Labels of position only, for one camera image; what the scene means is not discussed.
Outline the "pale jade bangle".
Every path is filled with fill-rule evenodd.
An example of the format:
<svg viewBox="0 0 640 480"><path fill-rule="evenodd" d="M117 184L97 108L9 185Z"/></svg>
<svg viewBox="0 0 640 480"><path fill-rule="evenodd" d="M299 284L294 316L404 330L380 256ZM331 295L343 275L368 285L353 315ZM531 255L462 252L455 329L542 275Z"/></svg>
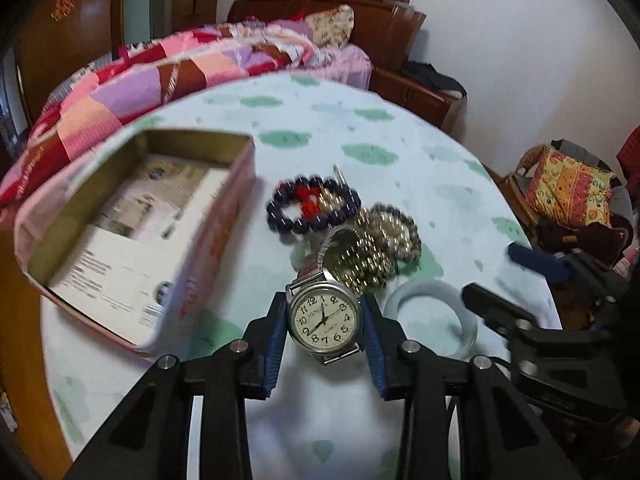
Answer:
<svg viewBox="0 0 640 480"><path fill-rule="evenodd" d="M444 281L405 282L388 297L383 314L447 358L469 359L477 340L476 315L463 304L461 290Z"/></svg>

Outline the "silver wrist watch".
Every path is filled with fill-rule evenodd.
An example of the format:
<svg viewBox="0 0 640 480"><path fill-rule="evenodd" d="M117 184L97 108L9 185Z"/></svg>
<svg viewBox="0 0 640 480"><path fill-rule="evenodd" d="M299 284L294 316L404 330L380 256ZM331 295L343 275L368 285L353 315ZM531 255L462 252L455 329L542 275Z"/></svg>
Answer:
<svg viewBox="0 0 640 480"><path fill-rule="evenodd" d="M285 287L288 332L324 366L360 351L360 301L337 277L340 255L358 240L358 231L350 226L329 230L317 248L303 258L296 279Z"/></svg>

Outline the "paper leaflet in tin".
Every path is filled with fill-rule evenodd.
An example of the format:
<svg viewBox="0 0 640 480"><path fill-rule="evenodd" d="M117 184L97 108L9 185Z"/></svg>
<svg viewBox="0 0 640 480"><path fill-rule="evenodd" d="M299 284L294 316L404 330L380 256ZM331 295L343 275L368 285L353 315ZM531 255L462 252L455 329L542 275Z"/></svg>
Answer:
<svg viewBox="0 0 640 480"><path fill-rule="evenodd" d="M230 170L154 155L119 185L50 279L51 292L110 332L146 347Z"/></svg>

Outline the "wooden nightstand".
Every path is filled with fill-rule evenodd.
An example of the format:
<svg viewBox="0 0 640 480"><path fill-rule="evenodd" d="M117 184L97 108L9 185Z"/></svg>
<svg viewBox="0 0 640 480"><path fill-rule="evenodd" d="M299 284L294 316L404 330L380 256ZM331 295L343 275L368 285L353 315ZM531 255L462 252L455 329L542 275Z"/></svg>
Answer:
<svg viewBox="0 0 640 480"><path fill-rule="evenodd" d="M446 133L450 133L454 128L465 104L464 99L454 99L442 92L427 89L378 67L372 72L370 90Z"/></svg>

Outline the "pink tin box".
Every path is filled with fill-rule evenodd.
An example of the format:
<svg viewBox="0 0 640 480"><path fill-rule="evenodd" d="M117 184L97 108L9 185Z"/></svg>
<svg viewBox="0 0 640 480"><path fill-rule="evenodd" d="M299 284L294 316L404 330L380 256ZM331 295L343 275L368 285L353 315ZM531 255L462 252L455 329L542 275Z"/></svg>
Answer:
<svg viewBox="0 0 640 480"><path fill-rule="evenodd" d="M26 200L16 258L43 296L116 344L185 356L255 180L248 134L115 136Z"/></svg>

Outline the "black clothes on nightstand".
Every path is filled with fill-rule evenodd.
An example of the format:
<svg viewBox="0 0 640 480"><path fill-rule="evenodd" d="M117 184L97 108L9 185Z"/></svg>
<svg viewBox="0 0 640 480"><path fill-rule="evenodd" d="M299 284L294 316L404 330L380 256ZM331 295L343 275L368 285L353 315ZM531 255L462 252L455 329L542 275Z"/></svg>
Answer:
<svg viewBox="0 0 640 480"><path fill-rule="evenodd" d="M457 79L439 73L432 64L406 61L401 65L400 73L428 90L445 93L457 100L468 97L468 92Z"/></svg>

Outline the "pink bed sheet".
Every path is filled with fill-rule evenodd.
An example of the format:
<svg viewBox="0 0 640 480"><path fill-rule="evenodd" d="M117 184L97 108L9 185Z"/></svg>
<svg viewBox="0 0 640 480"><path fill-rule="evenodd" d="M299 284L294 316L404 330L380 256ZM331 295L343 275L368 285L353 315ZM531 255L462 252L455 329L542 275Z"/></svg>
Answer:
<svg viewBox="0 0 640 480"><path fill-rule="evenodd" d="M291 70L291 75L332 80L364 91L369 89L373 64L366 52L354 44L345 44L341 48L326 47L324 50L331 58L329 64Z"/></svg>

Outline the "wooden bed headboard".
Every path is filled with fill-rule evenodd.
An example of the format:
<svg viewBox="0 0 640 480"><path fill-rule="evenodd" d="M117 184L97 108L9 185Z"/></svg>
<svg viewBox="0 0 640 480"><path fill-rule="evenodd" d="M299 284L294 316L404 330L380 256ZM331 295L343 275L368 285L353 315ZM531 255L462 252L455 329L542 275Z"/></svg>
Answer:
<svg viewBox="0 0 640 480"><path fill-rule="evenodd" d="M399 70L425 21L410 0L235 0L228 13L230 22L254 16L271 22L331 10L347 4L355 12L350 42L367 53L374 66Z"/></svg>

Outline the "floral pillow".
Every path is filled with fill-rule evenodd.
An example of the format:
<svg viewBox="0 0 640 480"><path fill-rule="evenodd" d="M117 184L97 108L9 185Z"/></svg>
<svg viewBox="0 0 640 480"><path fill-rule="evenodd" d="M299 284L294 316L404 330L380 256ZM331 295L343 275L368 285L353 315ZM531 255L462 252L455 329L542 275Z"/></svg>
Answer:
<svg viewBox="0 0 640 480"><path fill-rule="evenodd" d="M342 4L334 9L311 13L304 18L312 31L312 41L318 48L344 47L355 26L355 11Z"/></svg>

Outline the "patchwork pink quilt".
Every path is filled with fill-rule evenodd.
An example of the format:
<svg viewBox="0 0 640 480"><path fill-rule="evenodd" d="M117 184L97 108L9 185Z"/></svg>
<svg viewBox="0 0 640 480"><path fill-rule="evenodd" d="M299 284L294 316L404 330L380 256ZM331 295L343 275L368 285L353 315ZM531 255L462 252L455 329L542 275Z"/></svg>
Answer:
<svg viewBox="0 0 640 480"><path fill-rule="evenodd" d="M43 107L1 182L1 207L18 208L70 162L161 106L225 82L330 61L314 40L279 23L203 26L156 40L85 74L65 98Z"/></svg>

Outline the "brown wooden wardrobe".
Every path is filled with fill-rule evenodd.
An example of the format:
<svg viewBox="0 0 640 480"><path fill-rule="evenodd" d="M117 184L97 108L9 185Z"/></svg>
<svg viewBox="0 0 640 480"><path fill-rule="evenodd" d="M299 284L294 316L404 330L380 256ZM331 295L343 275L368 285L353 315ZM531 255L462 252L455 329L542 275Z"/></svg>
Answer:
<svg viewBox="0 0 640 480"><path fill-rule="evenodd" d="M142 0L149 6L149 36L216 18L217 0ZM12 38L17 87L31 124L49 94L76 70L125 44L125 0L36 0Z"/></svg>

